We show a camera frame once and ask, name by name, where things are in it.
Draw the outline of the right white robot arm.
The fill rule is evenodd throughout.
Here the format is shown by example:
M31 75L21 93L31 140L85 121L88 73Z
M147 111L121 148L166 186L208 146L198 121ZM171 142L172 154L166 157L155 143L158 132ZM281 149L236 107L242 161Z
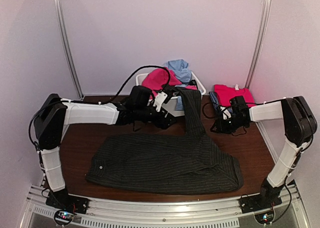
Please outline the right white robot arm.
M262 182L256 198L258 207L266 209L280 195L302 153L311 146L318 124L303 96L260 104L236 96L226 108L221 109L210 130L214 133L233 134L239 128L248 128L251 123L262 121L281 121L284 138L282 151Z

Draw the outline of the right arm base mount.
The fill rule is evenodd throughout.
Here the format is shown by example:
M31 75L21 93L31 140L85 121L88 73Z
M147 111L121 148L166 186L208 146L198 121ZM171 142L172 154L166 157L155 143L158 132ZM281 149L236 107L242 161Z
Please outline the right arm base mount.
M281 205L282 200L276 197L272 201L263 201L260 194L249 196L247 194L241 195L238 200L241 212L243 214L257 212L265 209L271 209L274 206Z

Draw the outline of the black striped shirt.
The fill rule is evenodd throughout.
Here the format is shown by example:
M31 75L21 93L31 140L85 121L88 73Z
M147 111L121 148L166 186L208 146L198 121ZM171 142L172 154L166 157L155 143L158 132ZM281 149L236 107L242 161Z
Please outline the black striped shirt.
M119 134L106 138L86 180L105 187L170 195L239 190L239 161L221 151L201 122L201 93L181 90L185 134Z

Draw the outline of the red t-shirt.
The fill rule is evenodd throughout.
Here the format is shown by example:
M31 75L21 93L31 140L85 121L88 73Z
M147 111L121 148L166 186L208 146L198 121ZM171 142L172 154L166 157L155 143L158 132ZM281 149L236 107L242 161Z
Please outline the red t-shirt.
M230 106L230 100L237 96L242 96L246 103L249 103L248 107L253 107L255 101L249 89L228 87L226 85L216 84L213 87L213 91L217 94L220 105L227 107Z

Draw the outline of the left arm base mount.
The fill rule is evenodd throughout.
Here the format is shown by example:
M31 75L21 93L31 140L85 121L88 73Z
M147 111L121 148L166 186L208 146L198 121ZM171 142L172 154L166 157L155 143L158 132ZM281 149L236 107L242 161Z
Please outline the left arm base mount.
M60 210L65 210L74 214L86 214L89 206L89 199L70 196L69 204L63 205L61 202L59 203L53 196L49 195L46 199L45 204L50 207L54 207Z

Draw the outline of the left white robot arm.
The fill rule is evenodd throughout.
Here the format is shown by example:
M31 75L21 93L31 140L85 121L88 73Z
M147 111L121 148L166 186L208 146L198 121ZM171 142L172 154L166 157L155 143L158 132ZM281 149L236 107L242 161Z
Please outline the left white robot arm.
M167 129L176 122L175 117L163 108L169 99L168 92L154 95L149 88L141 85L134 86L130 95L120 102L112 98L109 102L86 103L50 94L31 118L28 128L34 129L36 139L31 143L38 153L53 203L61 210L72 206L60 160L63 133L69 125L97 123L123 126L141 121Z

